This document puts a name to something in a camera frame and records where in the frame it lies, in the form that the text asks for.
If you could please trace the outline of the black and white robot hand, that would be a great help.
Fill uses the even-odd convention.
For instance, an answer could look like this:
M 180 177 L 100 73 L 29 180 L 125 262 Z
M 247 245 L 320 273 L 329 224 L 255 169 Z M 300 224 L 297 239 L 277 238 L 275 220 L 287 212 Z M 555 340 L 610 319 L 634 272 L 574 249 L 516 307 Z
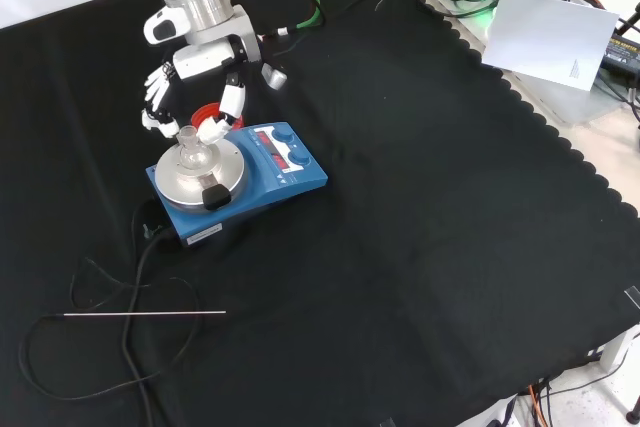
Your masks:
M 239 74 L 231 68 L 246 60 L 245 49 L 223 38 L 202 46 L 188 45 L 176 51 L 170 60 L 156 68 L 144 82 L 145 107 L 141 124 L 147 130 L 157 130 L 166 138 L 177 136 L 180 130 L 170 110 L 171 88 L 205 74 L 224 72 L 225 86 L 216 115 L 195 124 L 197 138 L 206 145 L 223 139 L 241 118 L 246 100 L 246 87 Z

